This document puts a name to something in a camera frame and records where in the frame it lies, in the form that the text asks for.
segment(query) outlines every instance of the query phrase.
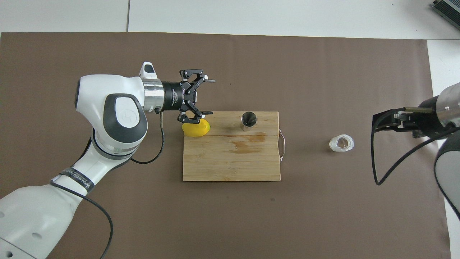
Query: white floor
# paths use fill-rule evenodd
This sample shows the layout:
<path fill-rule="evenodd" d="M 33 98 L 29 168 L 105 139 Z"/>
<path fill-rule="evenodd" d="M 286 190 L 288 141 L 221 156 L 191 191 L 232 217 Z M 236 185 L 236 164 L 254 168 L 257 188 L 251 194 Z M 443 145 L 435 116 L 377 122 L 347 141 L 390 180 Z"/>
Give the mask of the white floor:
<path fill-rule="evenodd" d="M 0 1 L 1 32 L 185 32 L 426 39 L 433 93 L 460 82 L 460 30 L 431 0 Z M 460 222 L 446 204 L 452 259 Z"/>

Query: water stain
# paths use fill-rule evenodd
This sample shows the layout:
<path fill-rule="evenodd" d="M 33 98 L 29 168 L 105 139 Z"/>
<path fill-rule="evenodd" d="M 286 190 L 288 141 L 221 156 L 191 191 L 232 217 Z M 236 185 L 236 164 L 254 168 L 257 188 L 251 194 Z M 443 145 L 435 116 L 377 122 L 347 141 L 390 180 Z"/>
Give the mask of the water stain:
<path fill-rule="evenodd" d="M 232 141 L 232 143 L 233 145 L 235 145 L 236 149 L 230 150 L 230 152 L 235 154 L 248 154 L 260 152 L 260 150 L 252 149 L 250 146 L 248 146 L 246 141 Z"/>
<path fill-rule="evenodd" d="M 249 136 L 248 141 L 249 142 L 265 142 L 265 136 L 266 135 Z"/>

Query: stainless steel cup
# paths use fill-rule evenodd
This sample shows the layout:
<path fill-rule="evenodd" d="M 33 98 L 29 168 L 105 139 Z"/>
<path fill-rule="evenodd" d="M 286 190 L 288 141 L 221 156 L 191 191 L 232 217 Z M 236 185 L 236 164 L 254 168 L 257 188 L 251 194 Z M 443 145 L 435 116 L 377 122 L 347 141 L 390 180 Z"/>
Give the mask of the stainless steel cup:
<path fill-rule="evenodd" d="M 243 131 L 250 131 L 253 126 L 257 123 L 257 116 L 254 112 L 245 112 L 243 116 L 241 116 L 241 129 Z"/>

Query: black strap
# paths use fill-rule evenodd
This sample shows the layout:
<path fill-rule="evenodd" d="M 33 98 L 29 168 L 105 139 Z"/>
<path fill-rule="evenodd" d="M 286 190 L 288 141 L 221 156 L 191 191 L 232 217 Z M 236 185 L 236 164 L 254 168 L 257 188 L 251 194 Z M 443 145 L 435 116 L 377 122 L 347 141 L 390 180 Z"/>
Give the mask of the black strap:
<path fill-rule="evenodd" d="M 94 183 L 86 177 L 84 174 L 80 173 L 77 169 L 69 167 L 64 169 L 60 175 L 68 176 L 70 179 L 76 181 L 79 185 L 86 189 L 90 193 L 94 189 Z"/>

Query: yellow lemon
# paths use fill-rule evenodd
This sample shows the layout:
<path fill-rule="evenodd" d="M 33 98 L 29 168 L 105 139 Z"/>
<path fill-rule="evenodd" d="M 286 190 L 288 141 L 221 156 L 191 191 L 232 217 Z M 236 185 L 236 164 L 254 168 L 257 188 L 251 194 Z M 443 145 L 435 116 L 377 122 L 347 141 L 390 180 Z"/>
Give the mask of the yellow lemon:
<path fill-rule="evenodd" d="M 199 124 L 182 124 L 182 130 L 184 131 L 184 134 L 189 137 L 201 137 L 205 135 L 210 130 L 210 128 L 211 126 L 209 125 L 209 122 L 207 122 L 205 119 L 200 119 Z"/>

